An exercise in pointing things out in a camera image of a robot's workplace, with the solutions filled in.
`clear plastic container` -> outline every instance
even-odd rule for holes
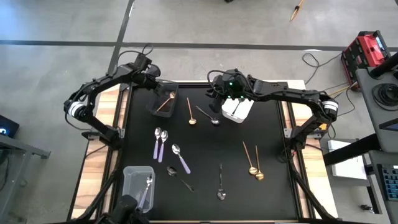
[[[124,183],[122,195],[130,195],[141,201],[147,188],[147,178],[152,175],[152,184],[149,186],[142,212],[147,213],[154,206],[155,172],[150,166],[128,166],[123,170]]]

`computer monitor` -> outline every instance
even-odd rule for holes
[[[398,131],[398,118],[380,124],[379,128],[389,131]]]

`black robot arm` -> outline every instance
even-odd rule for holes
[[[81,122],[88,123],[99,132],[100,141],[113,149],[119,149],[121,147],[119,131],[94,117],[95,99],[102,91],[120,83],[133,82],[155,92],[162,91],[162,85],[155,80],[160,75],[160,69],[151,63],[146,55],[138,54],[134,63],[121,65],[113,74],[94,78],[92,82],[82,85],[64,102],[65,116],[69,114]]]
[[[210,82],[209,74],[221,72]],[[208,74],[212,89],[207,95],[213,98],[210,108],[218,113],[224,100],[249,99],[254,101],[279,100],[307,105],[312,110],[312,117],[303,125],[292,128],[290,144],[296,150],[305,147],[307,136],[320,125],[329,125],[336,121],[338,103],[324,91],[297,90],[288,88],[282,83],[269,83],[248,75],[247,78],[237,69],[226,72],[213,70]]]

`spoon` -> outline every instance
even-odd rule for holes
[[[138,207],[141,209],[144,206],[145,198],[147,197],[147,193],[148,193],[148,188],[151,184],[152,184],[152,175],[150,175],[147,178],[147,188],[145,189],[144,194],[142,195],[141,200],[139,201]]]
[[[256,146],[256,156],[257,156],[257,166],[259,168],[259,172],[256,174],[256,179],[257,180],[263,180],[264,179],[264,174],[260,171],[259,151],[257,150],[257,146]]]
[[[155,137],[156,137],[156,142],[155,142],[155,149],[154,149],[154,159],[157,159],[157,150],[158,150],[158,145],[159,145],[159,138],[162,130],[161,128],[156,128],[155,129]]]
[[[162,145],[160,146],[159,158],[158,158],[157,162],[162,162],[162,160],[163,160],[164,142],[166,142],[167,138],[169,137],[169,133],[167,131],[162,131],[162,134],[160,134],[160,137],[162,138]]]
[[[210,118],[212,124],[214,124],[214,125],[220,124],[220,121],[217,118],[213,118],[212,116],[208,115],[206,112],[204,112],[202,109],[200,109],[199,106],[195,106],[195,107],[198,109],[198,111],[200,111],[201,113],[206,115],[208,118]]]
[[[223,175],[222,175],[222,171],[223,171],[223,165],[220,164],[220,189],[218,189],[217,191],[217,197],[220,200],[224,200],[225,196],[226,196],[226,192],[223,189]]]
[[[172,176],[172,177],[178,178],[178,177],[177,177],[177,171],[174,169],[174,167],[167,167],[167,173],[168,173],[170,176]],[[187,186],[188,189],[189,189],[192,193],[195,192],[194,189],[193,189],[193,187],[191,187],[189,184],[187,184],[187,183],[186,183],[185,181],[183,181],[182,179],[179,179],[179,180],[181,180],[181,182],[183,182],[183,183],[185,184],[185,186]]]
[[[178,145],[176,145],[176,144],[173,144],[172,149],[173,149],[174,154],[179,156],[180,161],[181,161],[182,165],[184,166],[185,172],[187,174],[190,174],[191,170],[189,169],[189,167],[185,163],[184,159],[182,159],[182,156],[180,155],[180,151],[181,151],[180,147]]]
[[[189,120],[189,124],[194,125],[197,123],[196,119],[192,118],[192,111],[191,111],[191,105],[189,104],[189,99],[187,97],[187,102],[188,102],[188,108],[189,108],[189,114],[191,115],[191,119]]]
[[[250,157],[249,157],[249,153],[248,153],[248,149],[246,148],[246,145],[244,144],[244,141],[242,141],[242,142],[243,142],[244,150],[246,151],[246,155],[248,156],[248,160],[249,160],[249,163],[250,163],[249,173],[250,173],[251,175],[256,175],[257,172],[258,172],[258,170],[257,170],[255,167],[253,167],[253,165],[251,164]]]
[[[175,92],[172,91],[170,92],[169,98],[156,110],[156,112],[160,111],[160,109],[162,109],[162,107],[164,107],[164,105],[166,105],[167,102],[169,102],[171,99],[175,98]]]

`silver spoon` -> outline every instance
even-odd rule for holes
[[[204,112],[202,109],[200,109],[199,106],[195,106],[195,107],[198,109],[198,111],[200,111],[201,113],[203,113],[204,115],[206,115],[208,118],[210,118],[212,124],[214,124],[214,125],[219,125],[219,124],[220,124],[219,119],[214,118],[214,117],[208,115],[206,112]]]
[[[155,129],[155,137],[156,137],[156,142],[155,142],[155,149],[154,149],[154,159],[157,159],[157,150],[158,150],[158,145],[159,145],[159,138],[162,130],[161,128],[156,128]]]
[[[138,207],[141,209],[144,206],[145,198],[147,197],[148,189],[151,184],[152,184],[152,175],[150,175],[147,178],[147,188],[145,189],[144,194],[142,195],[141,200],[139,201],[139,204],[138,204]]]
[[[167,131],[162,131],[160,137],[162,138],[162,145],[160,146],[159,159],[157,160],[157,162],[162,162],[163,160],[164,142],[166,142],[167,138],[169,137],[169,133]]]
[[[173,144],[172,149],[173,149],[174,154],[179,156],[182,166],[184,166],[185,172],[187,174],[190,174],[191,170],[189,169],[188,165],[185,163],[184,159],[182,159],[182,156],[180,155],[180,151],[181,151],[180,147],[176,144]]]
[[[170,175],[170,176],[172,176],[172,177],[177,177],[177,171],[174,169],[174,167],[167,167],[167,173]],[[183,182],[184,184],[185,184],[185,186],[187,186],[188,187],[188,189],[192,192],[192,193],[194,193],[195,191],[194,191],[194,189],[193,189],[193,187],[191,187],[189,184],[187,184],[185,181],[183,181],[182,179],[179,179],[179,180],[181,180],[181,182]]]
[[[222,172],[223,172],[223,165],[220,164],[220,189],[218,189],[218,191],[217,191],[217,197],[220,200],[224,200],[225,196],[226,196],[226,192],[223,189],[223,175],[222,175]]]

